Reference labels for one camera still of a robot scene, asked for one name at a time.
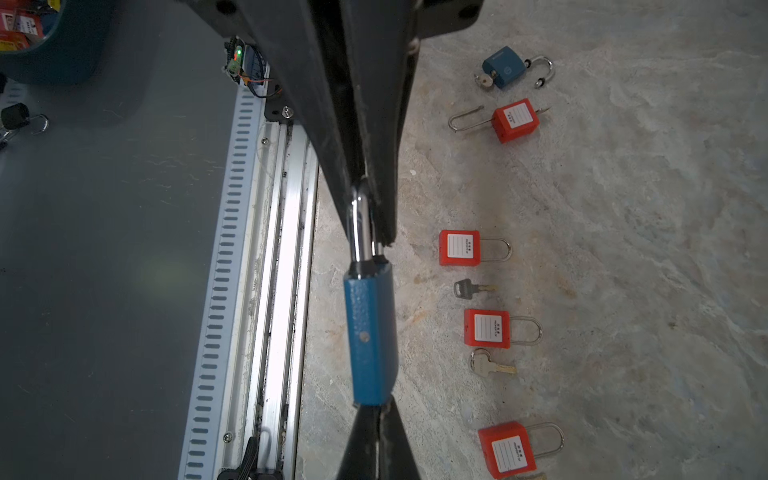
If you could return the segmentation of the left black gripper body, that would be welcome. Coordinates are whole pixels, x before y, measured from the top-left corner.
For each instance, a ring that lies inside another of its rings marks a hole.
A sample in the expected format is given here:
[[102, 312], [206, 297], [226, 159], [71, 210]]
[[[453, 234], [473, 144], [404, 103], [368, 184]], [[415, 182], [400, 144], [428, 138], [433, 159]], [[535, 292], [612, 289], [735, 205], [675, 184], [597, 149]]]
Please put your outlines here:
[[480, 1], [190, 1], [217, 34], [256, 46], [287, 90], [403, 90], [422, 40], [472, 26]]

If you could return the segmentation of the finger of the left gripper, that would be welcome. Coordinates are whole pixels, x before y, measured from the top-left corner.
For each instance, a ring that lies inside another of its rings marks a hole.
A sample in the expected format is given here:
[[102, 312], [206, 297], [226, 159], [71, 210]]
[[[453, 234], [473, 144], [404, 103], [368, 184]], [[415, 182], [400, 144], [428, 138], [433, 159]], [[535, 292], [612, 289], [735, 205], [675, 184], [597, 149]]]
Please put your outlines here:
[[366, 168], [346, 57], [342, 1], [238, 1], [247, 31], [277, 70], [347, 227]]
[[359, 138], [374, 198], [376, 237], [397, 236], [398, 155], [418, 60], [418, 1], [342, 1]]

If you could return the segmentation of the small blue padlock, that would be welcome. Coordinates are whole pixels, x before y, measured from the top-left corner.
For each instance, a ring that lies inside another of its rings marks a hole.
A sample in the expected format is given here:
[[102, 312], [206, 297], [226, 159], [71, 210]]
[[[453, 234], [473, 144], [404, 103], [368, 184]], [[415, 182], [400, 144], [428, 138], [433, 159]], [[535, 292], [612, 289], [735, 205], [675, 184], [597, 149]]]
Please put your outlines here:
[[393, 272], [376, 237], [366, 179], [352, 188], [347, 234], [351, 262], [344, 294], [353, 397], [359, 405], [384, 405], [399, 368]]

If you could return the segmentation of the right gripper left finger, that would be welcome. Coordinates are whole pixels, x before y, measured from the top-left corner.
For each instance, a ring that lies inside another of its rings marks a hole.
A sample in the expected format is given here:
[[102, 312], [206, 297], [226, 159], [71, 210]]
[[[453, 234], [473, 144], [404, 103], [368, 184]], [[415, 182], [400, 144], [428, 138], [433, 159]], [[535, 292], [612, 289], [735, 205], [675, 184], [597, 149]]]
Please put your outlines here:
[[338, 480], [379, 478], [380, 406], [359, 406], [339, 466]]

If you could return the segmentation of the red padlock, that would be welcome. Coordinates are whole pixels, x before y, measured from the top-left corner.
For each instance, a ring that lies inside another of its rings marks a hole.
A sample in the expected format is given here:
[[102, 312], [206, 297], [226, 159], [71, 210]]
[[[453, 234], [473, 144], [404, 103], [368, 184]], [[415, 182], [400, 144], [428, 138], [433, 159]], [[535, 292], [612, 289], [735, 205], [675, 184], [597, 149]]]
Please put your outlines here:
[[[512, 323], [531, 323], [537, 336], [532, 340], [513, 340]], [[537, 319], [514, 316], [507, 311], [465, 309], [463, 315], [463, 341], [471, 347], [509, 349], [512, 345], [533, 346], [541, 342], [543, 330]]]
[[476, 230], [442, 230], [439, 234], [441, 266], [476, 267], [511, 259], [511, 244], [502, 239], [483, 238]]
[[513, 140], [534, 133], [540, 126], [539, 116], [549, 110], [547, 108], [535, 108], [529, 99], [517, 101], [515, 103], [496, 108], [492, 115], [483, 121], [472, 125], [460, 127], [456, 121], [466, 116], [482, 111], [482, 105], [468, 111], [451, 116], [448, 121], [448, 127], [454, 132], [467, 131], [479, 126], [490, 124], [501, 144], [506, 144]]
[[[543, 429], [556, 432], [559, 444], [554, 449], [536, 453], [530, 434]], [[524, 426], [512, 421], [482, 428], [477, 434], [487, 470], [493, 479], [533, 472], [537, 469], [538, 459], [555, 455], [565, 446], [564, 431], [553, 422]]]

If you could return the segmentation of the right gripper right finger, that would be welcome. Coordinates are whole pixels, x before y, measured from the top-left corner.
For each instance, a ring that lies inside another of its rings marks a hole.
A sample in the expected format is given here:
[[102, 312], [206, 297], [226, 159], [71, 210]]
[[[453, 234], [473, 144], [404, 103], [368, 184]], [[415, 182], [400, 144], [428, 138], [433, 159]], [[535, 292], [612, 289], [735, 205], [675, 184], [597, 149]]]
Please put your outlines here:
[[418, 466], [394, 397], [379, 413], [379, 478], [419, 480]]

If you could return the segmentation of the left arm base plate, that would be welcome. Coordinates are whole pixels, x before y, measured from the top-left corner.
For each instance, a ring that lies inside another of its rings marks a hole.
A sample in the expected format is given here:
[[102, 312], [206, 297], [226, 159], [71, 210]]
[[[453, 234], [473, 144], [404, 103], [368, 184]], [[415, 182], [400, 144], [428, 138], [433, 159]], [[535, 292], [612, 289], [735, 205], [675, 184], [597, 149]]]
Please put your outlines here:
[[293, 106], [278, 82], [270, 82], [265, 88], [264, 118], [268, 122], [287, 125], [295, 120]]

